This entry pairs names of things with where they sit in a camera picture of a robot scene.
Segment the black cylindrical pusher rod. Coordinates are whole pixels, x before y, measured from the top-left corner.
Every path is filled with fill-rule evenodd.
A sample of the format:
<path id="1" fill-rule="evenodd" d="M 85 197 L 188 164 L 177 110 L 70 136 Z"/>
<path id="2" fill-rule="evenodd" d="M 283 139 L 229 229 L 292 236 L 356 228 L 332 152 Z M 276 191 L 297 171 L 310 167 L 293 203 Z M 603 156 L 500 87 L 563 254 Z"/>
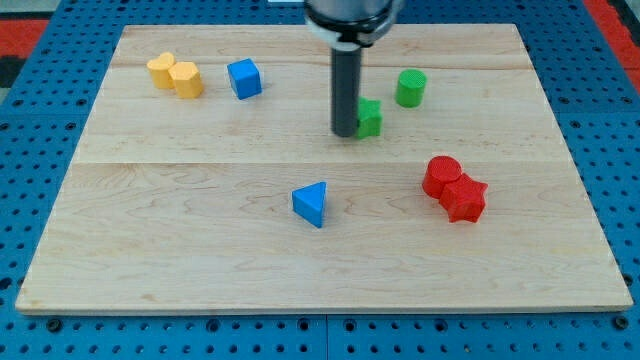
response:
<path id="1" fill-rule="evenodd" d="M 361 58 L 360 49 L 331 50 L 331 130 L 339 137 L 358 128 Z"/>

